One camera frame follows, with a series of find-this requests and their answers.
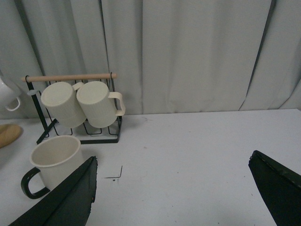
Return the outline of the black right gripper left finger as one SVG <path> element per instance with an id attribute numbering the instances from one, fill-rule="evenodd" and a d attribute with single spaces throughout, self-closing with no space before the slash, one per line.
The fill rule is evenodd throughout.
<path id="1" fill-rule="evenodd" d="M 95 201 L 97 158 L 91 156 L 12 226 L 84 226 Z"/>

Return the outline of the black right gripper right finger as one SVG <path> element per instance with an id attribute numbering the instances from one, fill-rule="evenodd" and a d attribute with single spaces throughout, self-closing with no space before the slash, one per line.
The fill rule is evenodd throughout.
<path id="1" fill-rule="evenodd" d="M 259 193 L 278 226 L 301 224 L 301 176 L 255 150 L 249 160 Z"/>

